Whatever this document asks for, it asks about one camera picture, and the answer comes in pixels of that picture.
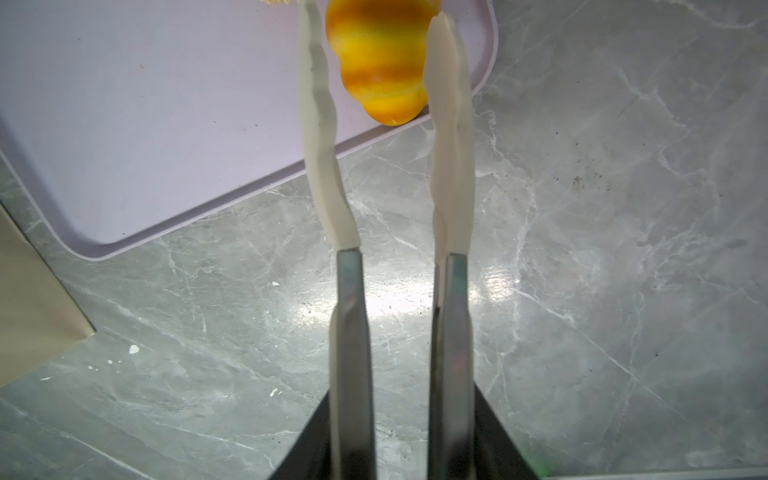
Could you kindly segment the striped yellow bun fake bread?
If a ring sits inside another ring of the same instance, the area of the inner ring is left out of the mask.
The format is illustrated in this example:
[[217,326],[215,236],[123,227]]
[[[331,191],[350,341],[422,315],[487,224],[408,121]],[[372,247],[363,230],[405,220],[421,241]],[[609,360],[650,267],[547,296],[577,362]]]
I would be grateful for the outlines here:
[[328,3],[326,37],[343,86],[377,122],[403,125],[425,108],[427,30],[440,10],[439,1]]

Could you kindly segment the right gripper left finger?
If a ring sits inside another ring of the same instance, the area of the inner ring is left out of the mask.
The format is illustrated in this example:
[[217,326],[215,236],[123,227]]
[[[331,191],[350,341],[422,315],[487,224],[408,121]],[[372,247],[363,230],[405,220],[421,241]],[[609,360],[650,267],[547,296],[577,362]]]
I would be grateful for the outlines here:
[[336,108],[314,1],[298,10],[298,97],[304,163],[315,209],[335,251],[337,300],[329,324],[329,388],[275,479],[377,476],[372,356],[359,231],[335,152]]

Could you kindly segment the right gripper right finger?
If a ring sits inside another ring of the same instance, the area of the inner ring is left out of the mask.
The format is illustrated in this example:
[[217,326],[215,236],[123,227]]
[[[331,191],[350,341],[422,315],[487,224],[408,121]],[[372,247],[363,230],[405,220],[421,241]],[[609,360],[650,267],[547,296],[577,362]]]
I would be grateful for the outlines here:
[[435,131],[430,194],[435,276],[431,334],[430,479],[533,479],[535,471],[474,378],[469,252],[475,212],[475,127],[470,72],[445,12],[428,27],[423,83]]

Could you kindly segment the blue checkered paper bag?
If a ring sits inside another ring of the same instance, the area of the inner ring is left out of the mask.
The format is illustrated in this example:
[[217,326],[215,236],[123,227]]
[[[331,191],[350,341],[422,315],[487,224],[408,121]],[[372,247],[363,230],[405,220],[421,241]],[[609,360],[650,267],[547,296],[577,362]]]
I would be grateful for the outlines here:
[[1,384],[96,333],[6,210],[1,211]]

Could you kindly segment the lilac plastic tray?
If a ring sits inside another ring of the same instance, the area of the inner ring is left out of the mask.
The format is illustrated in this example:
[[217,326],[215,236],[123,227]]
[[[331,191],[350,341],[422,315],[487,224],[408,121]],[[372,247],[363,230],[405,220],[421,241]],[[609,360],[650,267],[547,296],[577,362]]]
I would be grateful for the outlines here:
[[302,175],[299,5],[5,1],[1,155],[102,260]]

